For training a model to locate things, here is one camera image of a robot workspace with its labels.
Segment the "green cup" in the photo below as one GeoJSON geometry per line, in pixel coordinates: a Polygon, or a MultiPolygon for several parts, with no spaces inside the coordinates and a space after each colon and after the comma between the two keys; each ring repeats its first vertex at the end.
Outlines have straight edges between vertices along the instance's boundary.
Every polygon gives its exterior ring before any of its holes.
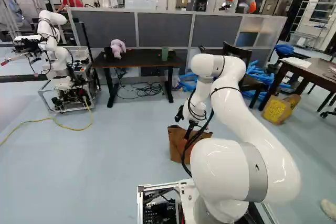
{"type": "Polygon", "coordinates": [[[161,49],[161,60],[167,61],[168,60],[168,47],[162,47],[161,49]]]}

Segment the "yellow extension cord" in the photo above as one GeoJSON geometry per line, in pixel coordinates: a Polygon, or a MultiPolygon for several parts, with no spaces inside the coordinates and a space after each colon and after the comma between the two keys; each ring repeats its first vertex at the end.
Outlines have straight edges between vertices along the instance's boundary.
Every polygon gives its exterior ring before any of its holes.
{"type": "Polygon", "coordinates": [[[43,119],[40,119],[40,120],[28,120],[28,121],[25,121],[25,122],[22,122],[20,123],[18,126],[16,126],[6,137],[5,139],[0,143],[0,146],[3,145],[4,143],[6,143],[6,141],[8,140],[8,138],[18,129],[20,128],[22,125],[24,125],[25,123],[38,123],[38,122],[42,122],[42,121],[45,121],[45,120],[49,120],[49,119],[52,119],[58,126],[62,127],[62,128],[65,128],[65,129],[68,129],[68,130],[72,130],[72,131],[83,131],[83,130],[86,130],[88,127],[90,127],[93,123],[93,117],[92,117],[92,112],[90,110],[90,107],[88,106],[88,103],[86,102],[86,100],[84,100],[85,102],[85,105],[86,105],[86,108],[88,109],[89,113],[90,113],[90,123],[88,125],[86,125],[84,128],[81,128],[81,129],[73,129],[73,128],[70,128],[70,127],[67,127],[67,126],[64,126],[62,124],[60,124],[59,122],[56,121],[56,118],[55,117],[48,117],[48,118],[43,118],[43,119]]]}

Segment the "paper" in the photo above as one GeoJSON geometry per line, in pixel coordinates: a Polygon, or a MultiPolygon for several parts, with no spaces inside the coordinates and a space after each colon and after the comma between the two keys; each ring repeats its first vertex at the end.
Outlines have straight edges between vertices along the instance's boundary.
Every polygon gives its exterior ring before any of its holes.
{"type": "Polygon", "coordinates": [[[282,61],[286,61],[288,63],[294,64],[296,66],[300,66],[303,68],[308,68],[311,65],[311,62],[306,61],[306,60],[301,60],[295,57],[289,57],[289,58],[285,58],[282,61]]]}
{"type": "Polygon", "coordinates": [[[299,38],[297,45],[304,47],[304,43],[306,42],[306,38],[299,38]]]}

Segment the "red shirt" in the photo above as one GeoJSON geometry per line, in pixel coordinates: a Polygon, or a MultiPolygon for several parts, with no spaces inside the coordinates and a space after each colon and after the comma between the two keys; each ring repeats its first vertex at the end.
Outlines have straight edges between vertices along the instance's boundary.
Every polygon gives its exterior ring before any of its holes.
{"type": "Polygon", "coordinates": [[[70,5],[68,4],[68,0],[63,0],[63,5],[68,5],[70,7],[83,7],[83,3],[80,0],[76,0],[76,6],[74,3],[74,0],[69,0],[70,1],[70,5]]]}

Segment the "desk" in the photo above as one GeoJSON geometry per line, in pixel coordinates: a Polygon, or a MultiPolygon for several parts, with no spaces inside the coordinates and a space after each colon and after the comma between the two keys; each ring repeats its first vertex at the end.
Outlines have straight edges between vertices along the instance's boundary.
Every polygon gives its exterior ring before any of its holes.
{"type": "Polygon", "coordinates": [[[264,109],[271,95],[276,92],[278,86],[280,85],[288,71],[303,77],[303,80],[294,92],[295,94],[302,94],[309,82],[312,82],[317,86],[320,86],[331,92],[327,99],[318,109],[318,111],[322,110],[326,103],[331,99],[332,95],[336,92],[336,80],[330,79],[323,74],[331,71],[329,69],[330,66],[336,68],[336,64],[319,58],[306,59],[306,61],[311,62],[311,65],[308,68],[296,66],[285,61],[282,63],[279,72],[275,76],[274,82],[272,83],[267,94],[265,95],[265,98],[259,106],[260,111],[264,109]]]}
{"type": "Polygon", "coordinates": [[[113,84],[110,68],[129,68],[129,67],[168,67],[168,81],[164,83],[169,103],[173,103],[172,79],[173,67],[182,65],[182,60],[176,56],[174,51],[169,51],[168,61],[161,60],[161,49],[132,49],[121,55],[121,59],[105,57],[101,52],[94,61],[94,68],[103,68],[106,82],[109,88],[110,98],[107,107],[113,106],[114,99],[118,92],[119,83],[113,84]]]}

